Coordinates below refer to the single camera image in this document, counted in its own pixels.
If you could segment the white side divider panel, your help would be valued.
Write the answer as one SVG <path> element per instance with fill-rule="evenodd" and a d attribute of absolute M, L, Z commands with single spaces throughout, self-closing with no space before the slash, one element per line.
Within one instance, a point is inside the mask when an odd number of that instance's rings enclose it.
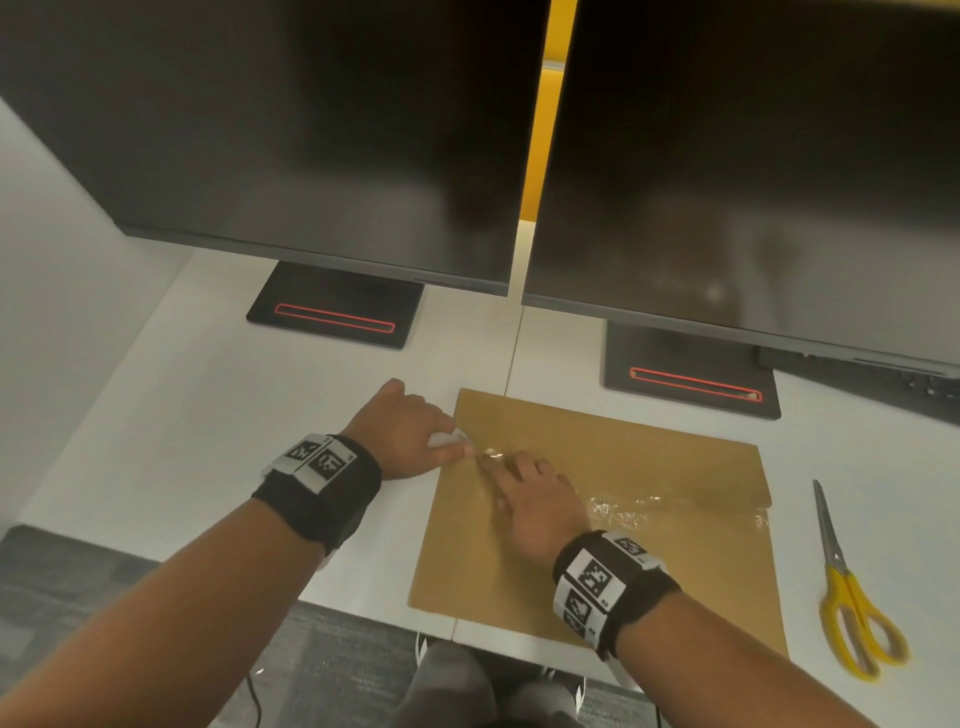
<path fill-rule="evenodd" d="M 121 232 L 0 98 L 0 540 L 192 256 Z"/>

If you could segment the person's right hand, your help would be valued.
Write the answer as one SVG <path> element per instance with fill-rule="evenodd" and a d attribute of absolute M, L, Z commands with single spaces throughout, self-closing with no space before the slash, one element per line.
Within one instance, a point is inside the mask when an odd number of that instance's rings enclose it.
<path fill-rule="evenodd" d="M 548 460 L 519 451 L 502 457 L 483 454 L 477 461 L 496 488 L 510 543 L 529 562 L 551 571 L 565 547 L 592 530 L 571 481 Z"/>

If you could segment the brown paper envelope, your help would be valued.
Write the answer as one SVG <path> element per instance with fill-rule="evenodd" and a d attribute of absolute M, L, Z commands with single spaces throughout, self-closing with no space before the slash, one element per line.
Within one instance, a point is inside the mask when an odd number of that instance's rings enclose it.
<path fill-rule="evenodd" d="M 462 389 L 454 419 L 478 455 L 519 451 L 572 481 L 594 528 L 659 558 L 704 606 L 787 657 L 759 449 Z M 438 477 L 409 607 L 577 648 L 545 571 L 507 543 L 493 485 L 473 460 Z"/>

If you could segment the person's left leg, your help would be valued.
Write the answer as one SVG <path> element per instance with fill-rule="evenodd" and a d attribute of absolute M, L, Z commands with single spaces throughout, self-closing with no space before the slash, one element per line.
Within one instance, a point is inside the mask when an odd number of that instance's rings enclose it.
<path fill-rule="evenodd" d="M 443 639 L 419 643 L 419 662 L 387 728 L 481 728 L 498 721 L 491 679 L 472 650 Z"/>

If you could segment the person's left hand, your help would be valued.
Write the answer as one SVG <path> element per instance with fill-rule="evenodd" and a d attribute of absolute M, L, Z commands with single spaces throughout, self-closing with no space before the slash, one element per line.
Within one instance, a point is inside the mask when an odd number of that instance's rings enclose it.
<path fill-rule="evenodd" d="M 374 459 L 383 480 L 412 479 L 450 465 L 432 464 L 426 453 L 429 427 L 440 411 L 444 412 L 423 396 L 407 394 L 404 382 L 392 378 L 340 434 Z"/>

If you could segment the black keyboard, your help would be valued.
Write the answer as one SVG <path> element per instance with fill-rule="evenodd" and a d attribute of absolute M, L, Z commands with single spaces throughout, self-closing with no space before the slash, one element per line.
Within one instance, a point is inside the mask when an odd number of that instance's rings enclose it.
<path fill-rule="evenodd" d="M 960 428 L 960 378 L 761 346 L 762 365 Z"/>

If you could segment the large black monitor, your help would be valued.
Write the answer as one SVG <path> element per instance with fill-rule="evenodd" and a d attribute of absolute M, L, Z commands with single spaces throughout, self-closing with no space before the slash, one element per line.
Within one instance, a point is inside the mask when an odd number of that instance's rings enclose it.
<path fill-rule="evenodd" d="M 126 234 L 508 292 L 550 0 L 0 0 L 0 99 Z"/>
<path fill-rule="evenodd" d="M 960 0 L 578 0 L 523 302 L 960 378 Z"/>

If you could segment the yellow-handled scissors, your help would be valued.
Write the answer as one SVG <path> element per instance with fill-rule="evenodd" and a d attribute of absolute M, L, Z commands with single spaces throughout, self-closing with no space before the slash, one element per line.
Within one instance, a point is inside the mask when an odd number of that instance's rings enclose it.
<path fill-rule="evenodd" d="M 825 574 L 825 593 L 819 607 L 823 634 L 850 675 L 875 683 L 881 678 L 883 665 L 902 667 L 910 661 L 910 647 L 904 633 L 870 600 L 849 569 L 819 480 L 812 481 L 812 489 Z"/>

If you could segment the yellow partition panel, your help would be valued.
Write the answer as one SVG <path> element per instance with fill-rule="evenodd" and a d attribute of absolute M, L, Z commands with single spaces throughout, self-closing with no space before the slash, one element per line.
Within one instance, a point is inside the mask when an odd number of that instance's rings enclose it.
<path fill-rule="evenodd" d="M 535 223 L 570 49 L 578 0 L 550 0 L 519 219 Z"/>

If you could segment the clear tape strip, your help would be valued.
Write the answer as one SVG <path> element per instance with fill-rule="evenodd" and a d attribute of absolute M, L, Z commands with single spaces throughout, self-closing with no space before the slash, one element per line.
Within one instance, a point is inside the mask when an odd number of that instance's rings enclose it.
<path fill-rule="evenodd" d="M 480 455 L 528 452 L 549 460 L 567 476 L 585 506 L 591 527 L 609 519 L 654 514 L 757 515 L 771 506 L 759 448 L 754 444 L 655 431 L 651 435 L 524 438 L 479 451 L 450 467 L 440 484 L 457 504 L 508 519 L 498 507 L 497 489 L 477 463 Z"/>

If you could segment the person's right leg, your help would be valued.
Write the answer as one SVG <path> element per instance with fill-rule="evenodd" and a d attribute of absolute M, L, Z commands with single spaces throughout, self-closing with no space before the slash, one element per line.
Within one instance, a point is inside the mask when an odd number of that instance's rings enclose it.
<path fill-rule="evenodd" d="M 500 728 L 585 728 L 580 712 L 588 687 L 586 677 L 547 667 L 498 705 Z"/>

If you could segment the person's right forearm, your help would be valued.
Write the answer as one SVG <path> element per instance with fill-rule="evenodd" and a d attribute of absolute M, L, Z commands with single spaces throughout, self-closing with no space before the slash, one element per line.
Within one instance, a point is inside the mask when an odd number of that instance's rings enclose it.
<path fill-rule="evenodd" d="M 681 591 L 623 626 L 615 651 L 673 728 L 879 728 Z"/>

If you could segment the person's leg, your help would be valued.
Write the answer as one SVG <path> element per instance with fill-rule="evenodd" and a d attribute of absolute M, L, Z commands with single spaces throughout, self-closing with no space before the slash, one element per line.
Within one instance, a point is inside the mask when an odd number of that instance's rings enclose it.
<path fill-rule="evenodd" d="M 481 728 L 498 721 L 491 679 L 472 650 L 443 639 L 419 643 L 419 662 L 387 728 Z"/>
<path fill-rule="evenodd" d="M 500 728 L 585 728 L 580 712 L 588 687 L 586 677 L 547 667 L 498 705 Z"/>

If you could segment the black wristband with marker tags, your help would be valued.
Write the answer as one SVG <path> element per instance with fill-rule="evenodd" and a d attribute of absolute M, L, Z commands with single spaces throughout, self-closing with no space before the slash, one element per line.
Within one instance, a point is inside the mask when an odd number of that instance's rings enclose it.
<path fill-rule="evenodd" d="M 617 531 L 574 537 L 558 553 L 552 578 L 554 613 L 603 662 L 617 658 L 623 627 L 681 591 L 659 558 Z"/>
<path fill-rule="evenodd" d="M 341 434 L 304 436 L 261 476 L 252 499 L 301 539 L 322 545 L 325 560 L 355 534 L 383 482 L 375 458 Z"/>

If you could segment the person's left forearm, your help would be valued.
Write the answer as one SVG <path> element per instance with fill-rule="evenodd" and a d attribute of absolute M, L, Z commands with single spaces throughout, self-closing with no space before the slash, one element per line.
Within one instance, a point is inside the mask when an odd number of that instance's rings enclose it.
<path fill-rule="evenodd" d="M 0 728 L 208 728 L 325 556 L 245 502 L 0 697 Z"/>

